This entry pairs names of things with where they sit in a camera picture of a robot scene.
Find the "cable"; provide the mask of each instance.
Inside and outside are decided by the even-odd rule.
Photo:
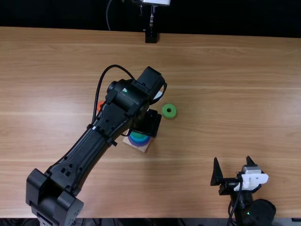
[[[131,135],[131,132],[132,132],[132,129],[129,129],[126,135],[124,135],[124,134],[121,134],[121,135],[122,135],[123,137],[128,137],[128,136]]]
[[[163,97],[163,95],[164,95],[164,93],[165,93],[165,91],[166,91],[166,89],[167,89],[167,83],[164,83],[163,86],[164,86],[164,88],[163,88],[163,92],[162,92],[161,96],[159,96],[158,98],[152,100],[152,101],[150,102],[150,105],[153,105],[153,104],[157,103],[157,102]]]
[[[95,219],[93,218],[94,224],[97,226],[98,224],[96,223]]]
[[[186,226],[186,224],[185,224],[185,222],[184,222],[184,220],[183,220],[182,218],[180,218],[180,221],[181,221],[181,223],[182,223],[184,226]]]
[[[122,66],[119,66],[119,65],[111,65],[111,66],[108,66],[102,73],[102,75],[100,76],[100,79],[99,79],[99,82],[98,82],[98,85],[97,85],[97,89],[96,89],[96,94],[95,94],[95,101],[94,101],[94,109],[93,109],[93,117],[92,117],[92,123],[93,121],[95,120],[96,118],[96,112],[97,112],[97,104],[98,104],[98,96],[99,96],[99,92],[100,92],[100,86],[103,82],[103,78],[105,76],[105,74],[108,72],[108,70],[110,70],[111,68],[113,67],[117,67],[121,70],[123,70],[125,73],[127,73],[131,79],[135,80],[135,78],[132,76],[132,74],[130,72],[128,72],[127,69],[125,69],[124,67]]]
[[[228,221],[227,221],[226,226],[229,226],[229,225],[230,225],[230,222],[231,222],[231,220],[232,220],[233,213],[234,213],[234,211],[235,211],[235,209],[236,209],[236,206],[237,206],[237,204],[238,204],[238,200],[239,200],[239,197],[240,197],[242,188],[243,188],[243,182],[241,181],[241,182],[239,183],[239,192],[238,192],[238,195],[237,195],[235,204],[234,204],[234,206],[233,206],[233,208],[232,208],[232,211],[231,211],[231,213],[230,213],[230,215],[229,215],[229,218],[228,218]]]
[[[230,216],[230,209],[231,209],[231,206],[232,206],[232,200],[230,200],[230,203],[229,203],[229,206],[228,206],[228,214],[229,214],[229,216]],[[236,222],[235,222],[233,219],[231,219],[231,224],[232,224],[233,226],[237,226],[237,225],[236,225]]]
[[[105,10],[105,19],[107,20],[107,25],[108,25],[109,31],[111,30],[111,28],[110,28],[110,25],[109,25],[108,13],[109,13],[109,8],[110,8],[110,5],[111,5],[112,1],[113,0],[109,0],[107,8]]]

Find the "blue ring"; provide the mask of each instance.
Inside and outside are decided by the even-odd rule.
[[[132,139],[133,142],[135,142],[137,144],[144,143],[149,139],[148,136],[145,136],[143,138],[136,138],[136,137],[132,136],[131,134],[130,134],[130,138]]]

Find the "white bracket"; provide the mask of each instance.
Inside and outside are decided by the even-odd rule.
[[[265,173],[242,174],[243,188],[242,190],[252,191],[258,187],[259,184],[265,184],[269,176]],[[234,191],[239,190],[240,183],[234,188]]]

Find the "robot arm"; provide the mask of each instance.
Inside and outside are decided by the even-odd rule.
[[[124,131],[156,136],[161,115],[148,108],[162,86],[166,89],[165,80],[150,67],[138,80],[112,82],[101,111],[70,151],[45,174],[32,171],[26,181],[26,203],[41,225],[72,224],[84,205],[76,196],[87,176]]]

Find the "white device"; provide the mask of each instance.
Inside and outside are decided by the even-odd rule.
[[[159,6],[169,6],[170,0],[142,0],[142,3]]]
[[[242,174],[241,177],[243,178],[243,187],[242,190],[252,191],[258,187],[258,185],[265,184],[269,176],[265,173],[261,173],[261,169],[256,167],[243,167],[243,171],[245,174]],[[234,191],[239,190],[240,183],[234,188]]]

